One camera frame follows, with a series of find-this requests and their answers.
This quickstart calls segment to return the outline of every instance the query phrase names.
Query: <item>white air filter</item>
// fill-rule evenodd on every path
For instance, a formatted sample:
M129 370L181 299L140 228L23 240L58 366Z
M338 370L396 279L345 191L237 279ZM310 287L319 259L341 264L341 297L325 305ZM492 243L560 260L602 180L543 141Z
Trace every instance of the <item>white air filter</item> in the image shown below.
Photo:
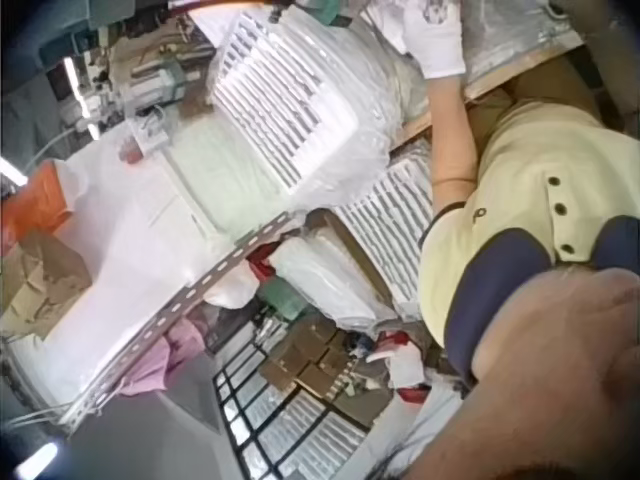
M333 209L409 315L418 311L419 242L433 218L429 157L427 142L416 142L367 194Z
M371 47L297 8L276 25L259 11L239 16L219 61L214 101L292 196L323 190L335 199L338 184L344 195L353 191L350 182L364 185L358 177L366 181L388 163L390 132L400 120L393 85ZM326 203L326 195L316 199Z

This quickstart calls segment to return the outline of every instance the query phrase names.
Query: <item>orange bag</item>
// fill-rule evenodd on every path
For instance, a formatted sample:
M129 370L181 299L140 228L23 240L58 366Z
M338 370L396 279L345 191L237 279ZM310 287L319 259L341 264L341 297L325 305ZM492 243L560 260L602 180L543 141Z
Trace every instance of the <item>orange bag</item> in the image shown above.
M53 233L70 216L55 164L44 161L25 187L2 202L2 255L29 231Z

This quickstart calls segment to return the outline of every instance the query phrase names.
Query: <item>red object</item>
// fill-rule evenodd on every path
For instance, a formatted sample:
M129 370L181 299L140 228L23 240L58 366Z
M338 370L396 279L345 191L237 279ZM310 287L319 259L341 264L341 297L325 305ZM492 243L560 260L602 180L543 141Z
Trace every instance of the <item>red object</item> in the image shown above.
M52 161L44 161L16 195L2 202L2 255L31 230L53 233L71 216Z
M269 263L269 256L276 251L281 242L271 242L260 245L248 257L251 271L260 283L265 283L276 274L276 269Z
M378 335L374 352L395 350L399 345L407 345L411 341L407 332L382 332Z
M142 150L140 150L140 146L133 135L125 140L124 144L120 147L118 155L120 160L129 165L135 165L144 158L144 154Z
M431 389L426 386L396 389L396 392L398 392L402 400L406 403L414 403L416 405L422 405L427 400L430 391Z

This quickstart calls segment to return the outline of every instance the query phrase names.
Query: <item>perforated metal bracket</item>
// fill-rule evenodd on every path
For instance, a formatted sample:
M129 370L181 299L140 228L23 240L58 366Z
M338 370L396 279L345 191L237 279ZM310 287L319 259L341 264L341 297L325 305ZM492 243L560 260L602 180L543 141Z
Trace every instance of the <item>perforated metal bracket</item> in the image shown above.
M60 426L71 435L87 414L95 411L110 396L127 372L180 318L202 301L203 295L255 248L275 235L291 219L282 213L257 231L237 242L235 250L219 261L191 287L183 288L154 315L129 341L103 372L60 419Z

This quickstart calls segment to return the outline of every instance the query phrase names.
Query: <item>white glove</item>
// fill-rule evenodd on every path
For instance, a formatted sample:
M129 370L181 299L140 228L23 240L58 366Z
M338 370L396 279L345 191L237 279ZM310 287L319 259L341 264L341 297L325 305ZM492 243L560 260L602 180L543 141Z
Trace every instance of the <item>white glove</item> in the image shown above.
M425 78L466 72L457 0L407 0L404 41Z

